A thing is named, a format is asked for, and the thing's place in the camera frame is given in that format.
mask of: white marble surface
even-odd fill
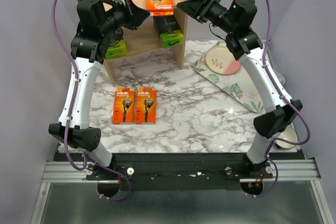
[[[193,69],[193,63],[215,42],[187,41],[183,70],[172,51],[165,49],[116,61],[119,87],[157,89],[155,125],[111,123],[116,89],[102,69],[92,97],[90,126],[101,128],[104,146],[115,153],[246,152],[255,135],[257,114]]]

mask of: green box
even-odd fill
[[[174,17],[153,17],[155,30],[163,48],[175,47],[183,44],[183,33]]]
[[[105,58],[107,60],[127,55],[125,41],[122,38],[123,32],[120,30],[110,39],[110,47],[107,49]]]

